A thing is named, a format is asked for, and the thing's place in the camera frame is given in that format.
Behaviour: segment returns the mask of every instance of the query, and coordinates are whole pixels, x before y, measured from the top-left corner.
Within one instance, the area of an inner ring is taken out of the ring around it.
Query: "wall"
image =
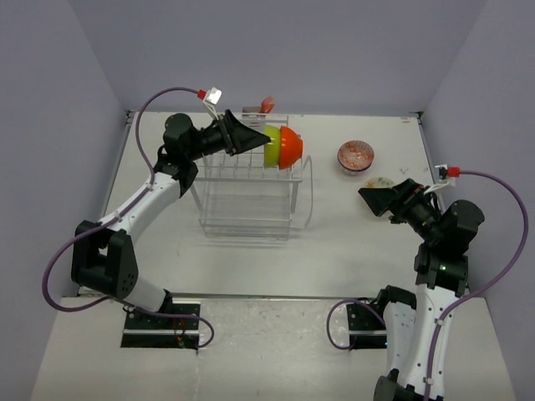
[[[425,112],[434,162],[500,175],[520,192],[535,216],[534,2],[489,0],[450,72]],[[487,221],[471,247],[471,284],[488,282],[520,239],[520,212],[491,182],[461,178],[447,199],[475,201]],[[487,294],[492,319],[519,401],[533,399],[535,378],[535,246]]]
[[[0,398],[22,401],[55,317],[41,275],[100,213],[124,112],[67,2],[0,2],[0,54]],[[65,257],[53,294],[68,288]]]
[[[485,0],[70,0],[121,102],[171,85],[223,89],[241,109],[406,114],[423,110]],[[168,95],[153,109],[201,111]]]

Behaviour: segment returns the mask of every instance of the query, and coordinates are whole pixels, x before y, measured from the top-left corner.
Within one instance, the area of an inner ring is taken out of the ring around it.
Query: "red bowl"
[[[374,161],[373,148],[362,140],[346,142],[338,150],[338,162],[349,174],[367,170]]]

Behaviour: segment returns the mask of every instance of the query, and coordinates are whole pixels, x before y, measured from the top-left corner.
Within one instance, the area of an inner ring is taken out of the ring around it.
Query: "dish rack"
[[[242,114],[246,126],[259,132],[264,125],[288,126],[288,116]],[[191,193],[200,212],[199,223],[208,237],[261,237],[287,240],[292,229],[307,227],[313,211],[312,159],[291,168],[263,166],[263,147],[233,157],[224,152],[203,157]],[[302,226],[293,225],[303,172],[310,170],[310,212]]]

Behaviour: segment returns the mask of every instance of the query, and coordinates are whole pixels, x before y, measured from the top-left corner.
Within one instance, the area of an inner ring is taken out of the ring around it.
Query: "red cable connector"
[[[460,167],[448,167],[448,177],[458,177],[461,175]]]

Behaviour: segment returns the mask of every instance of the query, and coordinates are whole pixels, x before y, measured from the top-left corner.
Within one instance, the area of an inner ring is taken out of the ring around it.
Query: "white tabletop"
[[[78,306],[83,298],[64,299]],[[105,302],[81,313],[59,313],[33,401],[371,401],[385,374],[385,350],[351,353],[325,335],[332,300],[206,299],[201,315],[216,329],[199,352],[120,348],[125,314]],[[201,325],[206,335],[206,328]],[[348,342],[347,314],[333,318],[334,338]],[[459,307],[447,350],[446,400],[514,401],[484,299]]]
[[[162,145],[170,114],[147,113],[142,142],[151,159]],[[190,114],[197,127],[207,114]],[[314,211],[306,231],[271,246],[222,245],[206,238],[190,193],[164,211],[135,246],[140,272],[173,292],[272,296],[374,296],[387,284],[412,290],[420,238],[407,226],[374,217],[357,190],[372,177],[431,184],[417,120],[399,117],[291,115],[314,172]],[[358,176],[346,175],[336,153],[347,140],[372,145],[375,160]],[[147,176],[130,133],[110,199],[120,206]],[[295,222],[306,220],[308,182],[299,190]]]

